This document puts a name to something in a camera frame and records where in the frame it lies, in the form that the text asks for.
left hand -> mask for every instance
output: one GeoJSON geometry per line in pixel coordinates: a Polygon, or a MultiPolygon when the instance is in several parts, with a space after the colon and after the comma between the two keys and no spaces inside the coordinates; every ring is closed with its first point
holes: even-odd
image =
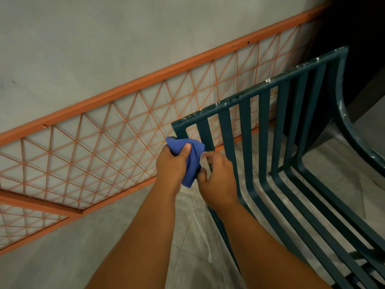
{"type": "Polygon", "coordinates": [[[187,143],[178,156],[171,154],[165,145],[156,161],[156,183],[159,188],[174,196],[179,192],[182,179],[186,173],[186,160],[191,151],[191,144],[187,143]]]}

right hand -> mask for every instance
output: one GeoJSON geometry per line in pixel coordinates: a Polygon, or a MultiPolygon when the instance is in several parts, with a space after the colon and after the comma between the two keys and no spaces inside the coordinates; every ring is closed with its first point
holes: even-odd
{"type": "Polygon", "coordinates": [[[199,191],[206,204],[219,214],[227,207],[239,204],[233,164],[220,152],[210,151],[203,156],[212,164],[213,172],[207,180],[206,169],[201,169],[197,176],[199,191]]]}

dark green metal chair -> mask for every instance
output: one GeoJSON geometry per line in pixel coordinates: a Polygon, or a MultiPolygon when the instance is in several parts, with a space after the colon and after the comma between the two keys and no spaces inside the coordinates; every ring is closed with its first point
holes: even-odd
{"type": "MultiPolygon", "coordinates": [[[[237,181],[238,198],[241,204],[252,214],[250,208],[242,197],[239,187],[238,169],[236,164],[233,132],[231,127],[229,108],[239,105],[241,121],[242,149],[244,161],[244,176],[246,188],[249,195],[257,205],[263,216],[270,223],[286,248],[296,255],[300,260],[308,264],[306,258],[294,244],[285,229],[280,225],[273,213],[257,194],[253,184],[253,162],[252,162],[252,142],[251,142],[251,111],[250,99],[259,96],[259,181],[263,191],[271,199],[273,204],[279,209],[287,222],[292,226],[303,242],[309,247],[314,256],[320,261],[329,275],[335,281],[335,288],[359,288],[360,282],[366,288],[383,288],[384,285],[372,276],[373,271],[377,271],[385,279],[385,266],[383,265],[385,256],[385,240],[381,238],[369,225],[366,224],[357,214],[355,214],[344,202],[342,202],[330,189],[318,180],[302,162],[305,153],[305,146],[308,139],[310,123],[317,103],[321,85],[326,83],[331,101],[331,119],[339,127],[342,135],[349,142],[352,148],[378,173],[385,176],[385,161],[373,151],[363,140],[354,132],[353,126],[349,121],[342,97],[342,78],[344,64],[348,53],[347,47],[338,48],[325,55],[322,55],[309,62],[301,64],[286,73],[277,75],[269,81],[257,84],[254,87],[234,94],[219,103],[208,106],[196,113],[172,123],[172,127],[178,138],[187,138],[186,128],[196,124],[200,138],[206,146],[206,151],[214,150],[214,143],[211,136],[208,118],[218,114],[219,124],[222,131],[223,144],[226,156],[232,161],[234,174],[237,181]],[[296,154],[292,156],[297,135],[298,123],[305,88],[309,72],[313,72],[311,91],[308,105],[306,108],[305,119],[300,131],[300,140],[296,154]],[[288,132],[284,162],[279,166],[281,145],[283,139],[283,128],[286,113],[286,106],[290,92],[290,83],[295,85],[294,99],[292,106],[291,122],[288,132]],[[277,100],[277,120],[274,130],[272,166],[270,175],[275,184],[281,189],[284,195],[291,201],[303,217],[321,235],[324,241],[332,248],[335,254],[349,268],[351,273],[343,276],[330,258],[322,251],[306,229],[300,224],[298,219],[291,213],[287,206],[272,190],[267,182],[267,140],[269,131],[269,110],[270,110],[270,90],[278,86],[277,100]],[[372,247],[368,248],[293,172],[296,170],[372,247]],[[290,190],[280,176],[284,172],[291,182],[301,191],[301,193],[323,214],[323,216],[346,238],[356,249],[356,252],[348,253],[330,232],[320,223],[320,221],[310,212],[302,201],[290,190]],[[359,266],[356,259],[365,259],[367,262],[359,266]]],[[[230,243],[226,235],[224,226],[216,213],[209,208],[215,224],[224,239],[224,242],[231,252],[230,243]]]]}

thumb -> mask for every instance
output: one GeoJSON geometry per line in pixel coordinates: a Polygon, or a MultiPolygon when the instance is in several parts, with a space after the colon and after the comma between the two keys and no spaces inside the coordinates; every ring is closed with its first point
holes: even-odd
{"type": "Polygon", "coordinates": [[[190,143],[187,143],[183,149],[181,150],[181,152],[179,153],[178,156],[182,157],[185,161],[187,160],[187,157],[189,157],[189,154],[190,154],[190,151],[191,151],[191,144],[190,143]]]}
{"type": "Polygon", "coordinates": [[[204,167],[202,167],[201,170],[199,171],[198,175],[196,176],[196,180],[200,187],[202,184],[207,182],[207,171],[204,167]]]}

tile floor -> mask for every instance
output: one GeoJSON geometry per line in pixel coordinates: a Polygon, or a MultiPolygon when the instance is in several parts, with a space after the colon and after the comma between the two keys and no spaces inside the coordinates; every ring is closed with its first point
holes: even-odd
{"type": "MultiPolygon", "coordinates": [[[[316,272],[329,283],[332,283],[328,274],[309,249],[261,191],[257,179],[257,145],[257,135],[254,135],[254,182],[258,193],[308,258],[316,272]]],[[[371,175],[360,171],[365,170],[366,167],[361,168],[361,165],[356,163],[359,159],[353,157],[358,157],[358,155],[349,150],[345,153],[341,152],[337,150],[336,145],[339,148],[348,148],[343,144],[341,147],[340,142],[333,139],[309,152],[304,157],[305,165],[382,237],[385,237],[383,225],[385,191],[380,187],[382,185],[375,184],[371,175]]],[[[258,221],[276,236],[245,191],[241,143],[236,145],[236,154],[243,196],[258,221]]],[[[323,219],[312,204],[306,198],[301,197],[289,179],[284,176],[282,178],[341,245],[348,251],[353,250],[350,244],[339,235],[338,231],[323,219]]],[[[320,247],[336,266],[347,274],[347,268],[340,263],[328,245],[280,192],[272,180],[269,179],[269,181],[273,190],[315,238],[320,247]]],[[[0,287],[10,289],[84,288],[99,263],[131,223],[150,188],[151,186],[148,186],[137,191],[2,256],[0,258],[0,287]]],[[[177,196],[176,224],[166,288],[245,288],[224,243],[218,237],[196,184],[191,189],[182,188],[177,196]]]]}

